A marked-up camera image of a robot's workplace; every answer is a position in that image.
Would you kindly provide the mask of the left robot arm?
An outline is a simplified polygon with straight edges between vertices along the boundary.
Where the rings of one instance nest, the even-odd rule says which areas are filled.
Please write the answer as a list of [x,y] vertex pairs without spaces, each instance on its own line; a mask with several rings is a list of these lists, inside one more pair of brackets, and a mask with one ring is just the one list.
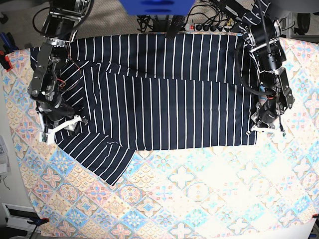
[[[248,134],[253,131],[274,131],[274,121],[279,120],[295,102],[283,67],[286,55],[280,44],[281,26],[267,15],[270,5],[267,0],[257,0],[253,9],[243,15],[239,25],[243,40],[235,48],[235,64],[240,83],[249,93],[267,98],[263,104],[256,104],[256,112],[250,117],[253,124],[248,127]],[[240,49],[247,50],[255,63],[257,86],[263,87],[263,91],[255,90],[243,79]]]

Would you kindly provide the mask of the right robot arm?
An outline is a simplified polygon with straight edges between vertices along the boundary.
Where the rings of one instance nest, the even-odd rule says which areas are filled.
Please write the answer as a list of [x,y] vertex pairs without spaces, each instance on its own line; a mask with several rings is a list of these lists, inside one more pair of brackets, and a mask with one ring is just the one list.
[[43,27],[36,30],[46,41],[39,49],[28,93],[36,102],[44,136],[60,130],[74,134],[80,123],[87,122],[63,99],[67,89],[61,70],[71,61],[69,43],[90,15],[93,4],[92,0],[51,0]]

